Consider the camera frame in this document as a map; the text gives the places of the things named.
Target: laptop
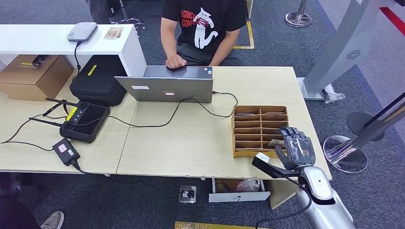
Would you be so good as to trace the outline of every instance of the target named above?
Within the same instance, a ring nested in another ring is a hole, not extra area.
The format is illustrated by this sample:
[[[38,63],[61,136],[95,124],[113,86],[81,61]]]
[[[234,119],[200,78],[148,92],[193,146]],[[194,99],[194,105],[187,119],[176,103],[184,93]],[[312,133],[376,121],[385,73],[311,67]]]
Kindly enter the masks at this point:
[[[213,97],[212,67],[184,66],[169,69],[165,65],[148,65],[144,76],[115,76],[115,79],[137,100],[180,102],[194,98],[211,103]]]

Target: cardboard box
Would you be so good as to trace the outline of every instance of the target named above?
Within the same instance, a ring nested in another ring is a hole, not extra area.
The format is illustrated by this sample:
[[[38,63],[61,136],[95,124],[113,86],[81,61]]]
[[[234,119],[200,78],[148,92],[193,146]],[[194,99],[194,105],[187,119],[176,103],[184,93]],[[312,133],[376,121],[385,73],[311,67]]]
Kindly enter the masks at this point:
[[[72,75],[63,56],[50,55],[41,67],[31,65],[37,55],[18,55],[0,72],[0,90],[12,99],[45,101],[55,98]]]

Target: black carrying case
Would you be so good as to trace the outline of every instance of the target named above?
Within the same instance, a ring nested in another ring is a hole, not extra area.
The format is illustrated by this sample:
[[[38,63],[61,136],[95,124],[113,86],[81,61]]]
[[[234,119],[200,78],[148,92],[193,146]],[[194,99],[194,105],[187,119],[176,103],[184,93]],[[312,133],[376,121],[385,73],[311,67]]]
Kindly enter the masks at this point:
[[[127,76],[117,55],[94,55],[70,84],[80,101],[101,106],[116,106],[127,92],[114,76]]]

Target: red stripe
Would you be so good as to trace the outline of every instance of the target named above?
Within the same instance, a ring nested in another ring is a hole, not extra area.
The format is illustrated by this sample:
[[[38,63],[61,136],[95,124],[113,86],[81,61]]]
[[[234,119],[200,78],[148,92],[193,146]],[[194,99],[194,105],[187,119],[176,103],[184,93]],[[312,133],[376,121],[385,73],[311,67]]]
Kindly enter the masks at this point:
[[[391,23],[394,24],[394,26],[405,36],[405,22],[403,22],[388,7],[381,7],[380,10],[391,21]]]

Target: shoe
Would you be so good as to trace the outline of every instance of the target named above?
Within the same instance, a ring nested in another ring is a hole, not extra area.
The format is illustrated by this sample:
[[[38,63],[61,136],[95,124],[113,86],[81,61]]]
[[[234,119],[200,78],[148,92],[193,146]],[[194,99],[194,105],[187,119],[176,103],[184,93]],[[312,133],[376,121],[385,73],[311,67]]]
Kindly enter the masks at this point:
[[[61,229],[63,220],[63,212],[56,211],[47,220],[45,220],[41,226],[41,229]]]

